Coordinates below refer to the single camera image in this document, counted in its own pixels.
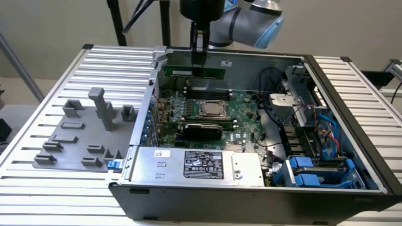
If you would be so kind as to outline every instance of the warning label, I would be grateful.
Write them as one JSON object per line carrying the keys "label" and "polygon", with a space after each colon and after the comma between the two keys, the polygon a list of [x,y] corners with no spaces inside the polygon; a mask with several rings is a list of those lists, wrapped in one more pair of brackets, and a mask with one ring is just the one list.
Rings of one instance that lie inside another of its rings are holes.
{"label": "warning label", "polygon": [[222,153],[186,151],[183,175],[186,178],[223,179]]}

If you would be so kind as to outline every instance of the metal stand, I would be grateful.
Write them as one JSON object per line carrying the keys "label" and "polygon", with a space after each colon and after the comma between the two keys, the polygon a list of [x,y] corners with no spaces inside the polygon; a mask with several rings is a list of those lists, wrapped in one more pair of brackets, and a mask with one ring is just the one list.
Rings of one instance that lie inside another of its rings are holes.
{"label": "metal stand", "polygon": [[34,81],[31,75],[28,74],[23,64],[20,63],[2,33],[0,33],[0,48],[4,52],[6,57],[8,58],[15,70],[18,71],[18,73],[20,74],[22,79],[24,80],[32,94],[35,95],[36,99],[39,102],[43,101],[44,99],[44,95],[43,92],[39,89],[39,86],[36,84],[36,82]]}
{"label": "metal stand", "polygon": [[127,46],[126,36],[122,33],[123,22],[122,22],[119,0],[107,0],[107,6],[108,6],[108,9],[111,10],[111,16],[112,16],[112,20],[114,20],[114,27],[115,27],[115,33],[116,33],[119,46]]}
{"label": "metal stand", "polygon": [[165,46],[171,46],[170,42],[170,0],[159,0],[162,42]]}

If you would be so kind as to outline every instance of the white label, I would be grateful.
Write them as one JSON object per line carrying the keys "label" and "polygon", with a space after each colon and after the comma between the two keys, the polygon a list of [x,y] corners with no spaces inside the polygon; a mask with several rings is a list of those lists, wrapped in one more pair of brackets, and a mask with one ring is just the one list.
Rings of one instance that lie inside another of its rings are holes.
{"label": "white label", "polygon": [[155,150],[154,157],[155,158],[169,158],[170,150]]}
{"label": "white label", "polygon": [[222,66],[222,67],[231,67],[231,66],[233,66],[233,63],[231,63],[231,61],[222,61],[222,62],[221,62],[221,66]]}
{"label": "white label", "polygon": [[193,75],[193,72],[190,72],[190,71],[173,71],[173,74],[177,74],[177,75]]}

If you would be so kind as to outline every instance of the white wall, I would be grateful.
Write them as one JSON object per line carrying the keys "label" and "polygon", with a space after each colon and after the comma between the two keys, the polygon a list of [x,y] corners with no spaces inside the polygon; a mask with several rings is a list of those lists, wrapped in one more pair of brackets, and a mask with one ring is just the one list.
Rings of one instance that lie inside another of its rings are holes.
{"label": "white wall", "polygon": [[[138,0],[120,0],[124,23]],[[190,22],[173,0],[174,45],[189,45]],[[349,56],[358,67],[380,70],[402,58],[401,0],[282,0],[286,23],[267,51]],[[106,0],[0,0],[0,31],[35,78],[58,79],[86,43],[116,45]],[[130,45],[162,44],[159,4],[127,36]],[[250,49],[242,45],[235,48]],[[16,77],[0,54],[0,76]]]}

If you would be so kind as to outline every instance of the black pole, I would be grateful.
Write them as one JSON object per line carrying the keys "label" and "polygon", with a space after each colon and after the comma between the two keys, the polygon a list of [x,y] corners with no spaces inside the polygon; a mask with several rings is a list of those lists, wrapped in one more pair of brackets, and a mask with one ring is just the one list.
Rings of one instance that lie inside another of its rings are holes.
{"label": "black pole", "polygon": [[122,15],[120,15],[119,0],[107,0],[107,6],[111,10],[119,46],[127,46],[126,36],[122,33],[123,21],[122,21]]}
{"label": "black pole", "polygon": [[162,25],[162,42],[165,46],[170,43],[170,0],[159,0],[161,25]]}

